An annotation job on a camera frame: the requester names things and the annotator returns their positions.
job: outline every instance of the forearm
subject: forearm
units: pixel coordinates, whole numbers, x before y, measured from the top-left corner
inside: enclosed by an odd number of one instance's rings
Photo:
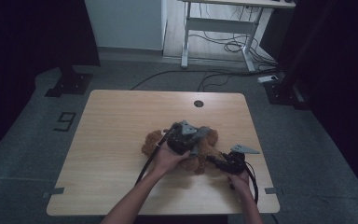
[[[242,204],[243,221],[246,224],[263,223],[260,213],[258,212],[257,204],[250,189],[238,192]]]
[[[109,214],[103,219],[102,224],[106,223],[132,223],[142,205],[147,199],[152,188],[163,177],[160,172],[149,172],[130,192],[118,202]]]

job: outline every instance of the white wall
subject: white wall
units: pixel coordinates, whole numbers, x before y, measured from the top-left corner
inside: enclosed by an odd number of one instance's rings
[[[85,0],[98,47],[162,50],[166,0]]]

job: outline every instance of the teddy bear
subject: teddy bear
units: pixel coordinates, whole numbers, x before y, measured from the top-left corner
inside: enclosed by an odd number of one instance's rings
[[[211,162],[207,161],[207,156],[213,156],[218,160],[223,161],[222,154],[214,148],[217,142],[218,134],[217,130],[208,128],[208,132],[205,136],[201,137],[196,144],[197,153],[191,155],[189,158],[180,161],[179,166],[189,172],[194,172],[197,175],[202,175],[205,172],[206,167],[214,167]],[[168,130],[155,130],[149,133],[145,138],[145,144],[142,146],[142,152],[150,157],[156,147],[156,143],[163,138],[163,134]]]

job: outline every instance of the wooden table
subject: wooden table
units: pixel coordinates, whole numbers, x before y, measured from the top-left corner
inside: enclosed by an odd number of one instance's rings
[[[203,107],[195,107],[202,101]],[[141,147],[148,133],[186,119],[219,133],[218,150],[242,144],[260,151],[246,155],[255,168],[261,213],[277,213],[277,196],[243,95],[168,91],[93,91],[51,195],[52,216],[106,215],[133,187],[147,157]],[[241,213],[227,178],[214,168],[194,175],[180,168],[153,188],[140,215],[213,215]]]
[[[182,68],[187,68],[188,61],[188,32],[194,31],[210,31],[220,33],[232,33],[248,35],[246,45],[241,50],[243,58],[250,72],[255,71],[253,64],[253,57],[250,54],[250,47],[255,38],[255,32],[257,31],[258,23],[260,22],[263,9],[265,7],[270,8],[294,8],[296,4],[292,1],[286,3],[283,0],[179,0],[187,3],[186,25],[185,25],[185,41],[182,48]],[[217,20],[211,18],[192,18],[190,16],[191,3],[205,3],[205,4],[219,4],[219,5],[234,5],[234,6],[247,6],[247,7],[259,7],[257,16],[254,21],[232,21],[232,20]]]

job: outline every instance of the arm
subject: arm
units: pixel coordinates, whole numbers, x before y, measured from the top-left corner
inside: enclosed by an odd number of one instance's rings
[[[243,171],[240,175],[232,175],[226,173],[238,193],[243,212],[243,222],[247,224],[263,223],[260,213],[258,212],[257,204],[255,204],[251,189],[249,188],[249,175]]]
[[[168,148],[167,143],[164,143],[154,159],[153,169],[112,208],[101,223],[132,223],[152,188],[189,154],[188,151],[183,156],[179,156]]]

